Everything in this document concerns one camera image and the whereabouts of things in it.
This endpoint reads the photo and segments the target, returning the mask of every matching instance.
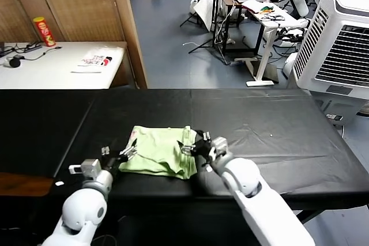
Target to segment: air cooler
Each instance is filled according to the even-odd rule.
[[[369,100],[369,0],[321,0],[289,80],[327,118],[348,123]]]

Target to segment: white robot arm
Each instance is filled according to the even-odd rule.
[[[83,183],[82,189],[65,200],[62,216],[42,246],[90,246],[107,211],[107,197],[113,176],[120,163],[136,154],[135,143],[117,153],[110,153],[108,147],[102,148],[103,168],[98,159],[69,166],[71,174],[83,174],[88,180]]]
[[[262,246],[314,246],[306,231],[283,198],[269,187],[257,165],[235,158],[223,137],[213,141],[209,133],[191,147],[193,155],[203,156],[221,177],[243,217]]]

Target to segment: white desk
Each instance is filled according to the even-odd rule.
[[[108,89],[122,63],[126,43],[118,42],[64,42],[57,43],[61,49],[49,51],[38,60],[21,60],[17,68],[2,66],[5,57],[0,58],[0,89]],[[120,47],[114,51],[112,61],[101,73],[71,73],[82,58],[94,48]],[[45,47],[29,53],[19,54],[29,59],[40,56],[52,47]]]
[[[251,63],[251,60],[245,59],[246,66],[255,80],[255,81],[246,82],[247,86],[272,86],[274,85],[273,81],[263,81],[262,77],[264,75],[266,65],[268,64],[269,55],[273,47],[274,38],[276,37],[277,29],[283,28],[283,27],[299,27],[300,26],[299,22],[296,19],[291,17],[288,13],[283,11],[277,5],[273,3],[269,3],[268,6],[273,6],[274,13],[279,14],[280,16],[283,16],[285,20],[263,21],[262,18],[265,16],[265,14],[254,14],[251,12],[251,14],[266,28],[265,32],[269,34],[266,34],[267,35],[266,37],[268,39],[266,40],[266,43],[265,43],[264,54],[261,58],[259,69],[258,69],[256,76],[254,75],[254,67]]]

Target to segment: pringles can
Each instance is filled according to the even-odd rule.
[[[55,42],[54,38],[52,37],[50,29],[48,28],[48,26],[45,22],[45,18],[35,17],[33,19],[33,21],[36,24],[37,29],[40,31],[40,34],[41,34],[42,39],[44,40],[46,46],[56,45],[56,42]]]

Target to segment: floor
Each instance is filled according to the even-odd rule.
[[[251,75],[244,66],[224,66],[208,50],[188,54],[195,45],[211,38],[211,34],[193,24],[180,23],[188,16],[190,0],[131,0],[138,37],[144,56],[150,88],[246,88]],[[247,41],[256,40],[259,25],[241,24],[240,30],[232,28],[231,37]],[[272,58],[279,58],[274,52]],[[276,61],[282,67],[284,59]],[[278,72],[280,83],[274,88],[284,88],[286,79]],[[357,116],[345,129],[345,140],[369,171],[367,135],[369,118]],[[369,211],[366,206],[350,210],[329,210],[306,224],[317,246],[369,245]]]

